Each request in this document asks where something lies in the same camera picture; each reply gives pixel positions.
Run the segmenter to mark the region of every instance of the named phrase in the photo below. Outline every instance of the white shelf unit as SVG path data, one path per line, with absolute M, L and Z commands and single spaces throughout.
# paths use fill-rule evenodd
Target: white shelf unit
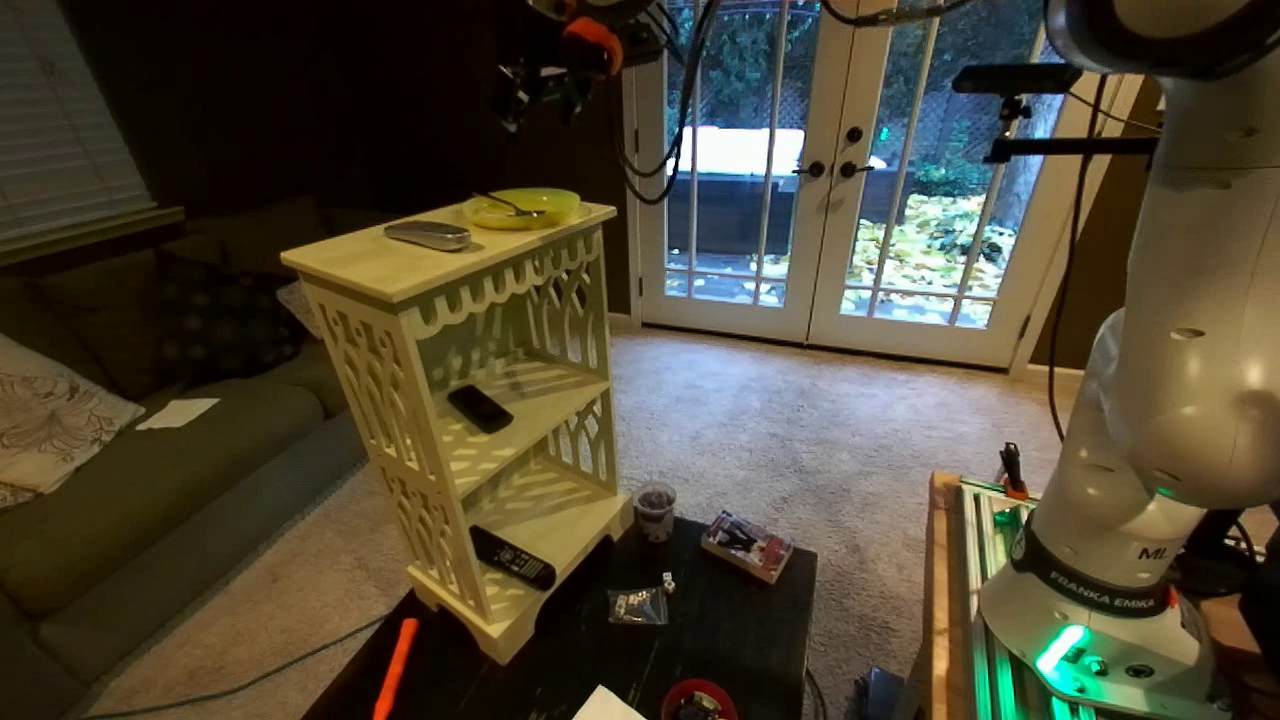
M 429 253 L 365 228 L 283 253 L 323 330 L 367 459 L 407 539 L 413 590 L 506 666 L 539 603 L 627 528 L 608 389 L 605 220 L 546 234 L 470 234 Z M 446 393 L 480 385 L 511 426 L 477 431 Z M 534 591 L 477 561 L 466 525 L 554 570 Z

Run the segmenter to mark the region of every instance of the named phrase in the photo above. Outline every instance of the paper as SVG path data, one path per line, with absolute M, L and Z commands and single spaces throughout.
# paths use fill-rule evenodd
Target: paper
M 632 703 L 612 695 L 612 689 L 594 684 L 594 694 L 574 707 L 573 720 L 644 720 Z
M 216 406 L 216 396 L 183 396 L 183 401 L 168 401 L 154 418 L 140 422 L 140 431 L 151 430 L 189 430 L 196 418 L 205 418 Z

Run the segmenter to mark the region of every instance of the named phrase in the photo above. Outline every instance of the cup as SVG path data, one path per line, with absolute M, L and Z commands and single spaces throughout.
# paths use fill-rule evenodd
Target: cup
M 674 531 L 674 487 L 640 483 L 632 496 L 636 528 L 649 543 L 664 543 Z

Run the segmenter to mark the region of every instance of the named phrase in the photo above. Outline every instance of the remote control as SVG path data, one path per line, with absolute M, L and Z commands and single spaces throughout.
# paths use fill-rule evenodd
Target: remote control
M 460 385 L 446 393 L 446 406 L 470 422 L 480 431 L 498 431 L 511 426 L 511 411 L 485 396 L 477 385 Z
M 399 220 L 382 228 L 399 245 L 420 245 L 434 253 L 462 253 L 470 250 L 470 234 L 456 223 L 434 223 L 434 220 Z
M 498 570 L 539 591 L 554 590 L 554 570 L 546 561 L 526 557 L 522 550 L 492 537 L 489 528 L 470 525 L 470 543 L 489 570 Z

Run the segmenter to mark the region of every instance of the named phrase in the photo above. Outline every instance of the green couch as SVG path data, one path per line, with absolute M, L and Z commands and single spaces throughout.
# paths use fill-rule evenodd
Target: green couch
M 183 430 L 114 431 L 50 496 L 0 509 L 3 717 L 83 712 L 130 653 L 358 468 L 340 385 L 300 324 L 283 351 L 262 351 L 260 330 L 239 330 L 249 365 L 183 358 L 199 334 L 213 341 L 199 351 L 235 351 L 224 324 L 270 317 L 280 330 L 274 312 L 239 303 L 242 288 L 289 279 L 280 250 L 323 234 L 306 204 L 283 204 L 192 220 L 159 250 L 0 267 L 0 334 L 16 345 L 142 407 L 216 396 Z M 199 292 L 224 310 L 196 324 L 181 303 Z

